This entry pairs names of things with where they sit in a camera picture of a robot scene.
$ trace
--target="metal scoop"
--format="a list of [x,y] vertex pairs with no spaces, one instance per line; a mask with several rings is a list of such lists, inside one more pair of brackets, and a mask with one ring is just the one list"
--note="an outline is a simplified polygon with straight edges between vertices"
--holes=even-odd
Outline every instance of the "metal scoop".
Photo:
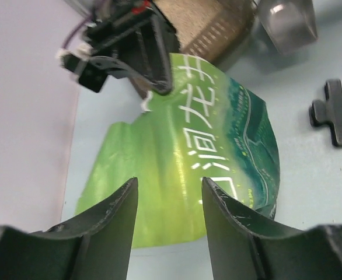
[[312,0],[261,0],[258,17],[281,54],[317,40]]

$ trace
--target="black binder clip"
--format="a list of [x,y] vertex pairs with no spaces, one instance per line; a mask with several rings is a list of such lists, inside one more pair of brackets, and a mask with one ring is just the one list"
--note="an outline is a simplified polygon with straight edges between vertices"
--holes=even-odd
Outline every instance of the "black binder clip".
[[313,127],[329,125],[332,143],[342,147],[342,84],[339,79],[327,80],[324,87],[326,101],[314,100],[309,109]]

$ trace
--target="black plastic object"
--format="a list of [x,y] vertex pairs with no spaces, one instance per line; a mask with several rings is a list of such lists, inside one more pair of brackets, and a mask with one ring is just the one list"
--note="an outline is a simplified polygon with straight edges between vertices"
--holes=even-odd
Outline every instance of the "black plastic object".
[[137,179],[47,232],[0,226],[0,280],[125,280]]
[[342,226],[302,232],[262,216],[203,179],[214,280],[342,280]]
[[105,75],[111,75],[142,78],[159,94],[168,94],[173,89],[169,54],[180,51],[175,27],[149,0],[114,0],[111,10],[109,18],[83,33],[92,46],[84,64],[88,69],[66,66],[65,59],[64,67],[94,92],[101,90]]
[[314,127],[329,125],[332,143],[342,147],[342,84],[341,80],[330,79],[325,85],[326,101],[315,100],[309,109],[310,123]]

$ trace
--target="brown tray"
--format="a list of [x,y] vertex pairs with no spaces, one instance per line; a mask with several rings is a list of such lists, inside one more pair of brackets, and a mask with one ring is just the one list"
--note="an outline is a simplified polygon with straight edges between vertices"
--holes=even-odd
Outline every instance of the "brown tray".
[[[250,33],[254,22],[251,0],[155,0],[175,25],[182,53],[216,63],[233,51]],[[130,79],[142,98],[150,86]]]

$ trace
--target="green plastic bag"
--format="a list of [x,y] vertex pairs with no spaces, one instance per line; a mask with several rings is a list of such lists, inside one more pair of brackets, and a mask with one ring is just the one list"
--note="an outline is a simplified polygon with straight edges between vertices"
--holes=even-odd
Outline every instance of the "green plastic bag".
[[110,127],[76,208],[81,213],[138,177],[134,248],[205,235],[202,177],[267,216],[278,194],[278,149],[264,101],[201,58],[171,59],[173,92],[149,92],[148,112]]

